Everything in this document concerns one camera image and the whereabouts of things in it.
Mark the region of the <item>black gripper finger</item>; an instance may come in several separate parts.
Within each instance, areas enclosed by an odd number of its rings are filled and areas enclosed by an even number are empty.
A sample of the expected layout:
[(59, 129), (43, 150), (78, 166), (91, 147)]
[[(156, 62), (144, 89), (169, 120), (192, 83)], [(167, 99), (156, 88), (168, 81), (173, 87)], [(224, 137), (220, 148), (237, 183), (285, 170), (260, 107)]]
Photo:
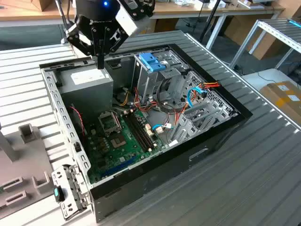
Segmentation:
[(128, 37), (129, 35), (119, 25), (106, 27), (101, 51), (102, 69), (104, 68), (104, 57), (109, 53), (115, 53)]
[[(79, 37), (82, 32), (89, 40), (90, 44), (85, 43)], [(102, 68), (102, 49), (100, 47), (97, 29), (90, 22), (78, 22), (66, 31), (67, 41), (80, 50), (86, 56), (94, 57), (98, 69)]]

